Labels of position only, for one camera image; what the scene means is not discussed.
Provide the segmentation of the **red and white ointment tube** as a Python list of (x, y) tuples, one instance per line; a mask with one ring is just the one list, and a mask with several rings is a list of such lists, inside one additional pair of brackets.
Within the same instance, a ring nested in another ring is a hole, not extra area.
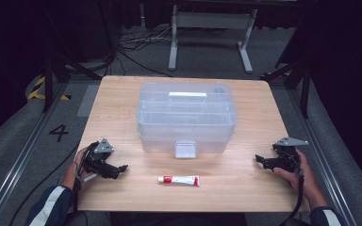
[(199, 176), (161, 176), (157, 178), (157, 181), (162, 184), (168, 185), (182, 185), (182, 186), (199, 186)]

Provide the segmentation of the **aluminium floor rail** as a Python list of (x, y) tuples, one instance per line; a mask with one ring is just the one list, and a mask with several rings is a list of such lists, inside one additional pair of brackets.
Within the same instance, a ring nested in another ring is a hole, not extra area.
[(292, 107), (297, 114), (298, 122), (304, 128), (305, 136), (308, 140), (308, 146), (312, 149), (312, 155), (315, 159), (321, 177), (324, 180), (325, 186), (334, 206), (339, 211), (339, 213), (344, 216), (348, 226), (357, 226), (352, 211), (346, 202), (335, 174), (332, 172), (331, 166), (326, 159), (323, 149), (321, 148), (321, 145), (315, 135), (313, 127), (309, 119), (305, 118), (302, 113), (298, 95), (293, 90), (288, 90), (287, 94), (291, 101)]
[(25, 145), (21, 149), (20, 153), (17, 155), (17, 158), (15, 159), (12, 167), (8, 171), (3, 184), (0, 186), (0, 213), (2, 212), (5, 204), (7, 203), (8, 198), (10, 197), (18, 180), (20, 179), (31, 154), (33, 154), (36, 144), (41, 137), (42, 129), (47, 123), (49, 117), (52, 115), (54, 108), (58, 104), (67, 86), (67, 83), (57, 84), (57, 87), (54, 89), (54, 94), (53, 98), (51, 99), (50, 106), (45, 112), (40, 114), (29, 137), (25, 142)]

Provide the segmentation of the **black tripod stand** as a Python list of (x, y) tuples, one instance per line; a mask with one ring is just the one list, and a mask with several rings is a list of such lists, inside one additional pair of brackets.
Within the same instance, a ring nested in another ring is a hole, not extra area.
[(284, 82), (286, 89), (296, 89), (299, 84), (302, 84), (300, 109), (303, 116), (308, 118), (308, 95), (310, 88), (310, 70), (306, 61), (292, 62), (272, 73), (263, 73), (260, 79), (266, 82), (270, 82), (272, 79), (282, 77), (287, 74), (287, 78)]
[(102, 76), (85, 68), (67, 56), (61, 54), (49, 55), (45, 60), (45, 100), (43, 112), (47, 112), (54, 102), (53, 77), (55, 76), (59, 83), (68, 83), (70, 81), (71, 76), (69, 75), (69, 71), (66, 68), (66, 65), (70, 65), (76, 71), (85, 74), (87, 77), (93, 80), (102, 79)]

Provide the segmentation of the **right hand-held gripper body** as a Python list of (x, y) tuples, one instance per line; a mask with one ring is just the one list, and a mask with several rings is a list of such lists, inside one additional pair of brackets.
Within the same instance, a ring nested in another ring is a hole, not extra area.
[(276, 168), (294, 172), (300, 167), (301, 159), (297, 154), (296, 147), (307, 145), (306, 140), (293, 137), (283, 137), (276, 141), (272, 148), (278, 154), (276, 158), (268, 158), (265, 163), (273, 163)]

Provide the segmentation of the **yellow and black floor tape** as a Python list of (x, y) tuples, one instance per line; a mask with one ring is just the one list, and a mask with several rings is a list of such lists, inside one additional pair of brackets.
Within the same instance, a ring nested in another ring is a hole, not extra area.
[(40, 100), (44, 100), (45, 99), (45, 95), (44, 94), (40, 94), (39, 90), (41, 88), (41, 86), (43, 85), (43, 83), (45, 82), (45, 76), (42, 75), (37, 82), (35, 83), (33, 89), (30, 91), (30, 93), (28, 94), (28, 99), (40, 99)]

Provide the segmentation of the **person's dark clothing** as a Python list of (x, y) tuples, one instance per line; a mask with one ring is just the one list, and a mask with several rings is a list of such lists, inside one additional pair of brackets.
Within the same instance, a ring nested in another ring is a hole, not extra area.
[(242, 213), (108, 212), (110, 226), (246, 226)]

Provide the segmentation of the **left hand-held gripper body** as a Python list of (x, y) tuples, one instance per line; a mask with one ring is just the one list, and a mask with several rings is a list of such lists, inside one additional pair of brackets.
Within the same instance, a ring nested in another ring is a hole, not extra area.
[(86, 180), (91, 180), (96, 176), (106, 178), (107, 172), (118, 172), (116, 167), (106, 162), (113, 152), (114, 148), (105, 138), (101, 141), (93, 142), (88, 147), (81, 161), (81, 167), (86, 173), (90, 174), (90, 176), (86, 177)]

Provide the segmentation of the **grey metal desk frame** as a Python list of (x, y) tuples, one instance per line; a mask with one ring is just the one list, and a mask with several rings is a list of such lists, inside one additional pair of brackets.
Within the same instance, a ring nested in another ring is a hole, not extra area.
[(252, 9), (247, 14), (183, 12), (173, 5), (172, 15), (172, 43), (170, 49), (168, 69), (176, 69), (177, 60), (177, 29), (182, 28), (219, 28), (243, 30), (244, 38), (238, 42), (239, 55), (245, 72), (252, 73), (253, 67), (248, 56), (247, 45), (254, 28), (257, 10)]

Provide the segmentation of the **clear plastic storage box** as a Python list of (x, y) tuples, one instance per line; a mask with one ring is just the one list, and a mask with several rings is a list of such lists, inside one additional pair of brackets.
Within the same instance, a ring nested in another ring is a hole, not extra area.
[(147, 82), (140, 87), (136, 121), (144, 151), (194, 158), (225, 150), (238, 113), (225, 84)]

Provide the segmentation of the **person's right hand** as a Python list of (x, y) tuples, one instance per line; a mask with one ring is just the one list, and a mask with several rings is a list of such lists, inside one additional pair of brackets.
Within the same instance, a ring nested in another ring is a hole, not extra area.
[[(315, 177), (314, 177), (314, 173), (312, 171), (312, 169), (310, 168), (306, 157), (304, 156), (304, 154), (300, 151), (297, 152), (297, 154), (300, 156), (301, 159), (301, 169), (304, 171), (304, 183), (303, 183), (303, 193), (309, 189), (319, 189), (319, 187), (317, 186)], [(277, 174), (278, 176), (280, 176), (281, 178), (289, 181), (292, 185), (293, 188), (295, 189), (299, 189), (299, 176), (296, 173), (292, 173), (289, 171), (286, 171), (284, 169), (281, 168), (274, 168), (273, 172), (275, 174)]]

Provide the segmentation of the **person's left hand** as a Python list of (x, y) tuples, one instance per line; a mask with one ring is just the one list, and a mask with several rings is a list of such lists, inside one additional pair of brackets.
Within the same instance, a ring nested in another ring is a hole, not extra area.
[(77, 152), (76, 157), (74, 158), (74, 161), (67, 168), (65, 176), (64, 176), (64, 178), (63, 178), (63, 180), (61, 182), (61, 184), (63, 186), (66, 186), (66, 187), (68, 187), (70, 189), (74, 188), (75, 176), (76, 176), (76, 173), (77, 173), (78, 169), (80, 168), (81, 160), (82, 160), (82, 157), (83, 157), (84, 152), (86, 150), (87, 149), (84, 148), (84, 149), (79, 150)]

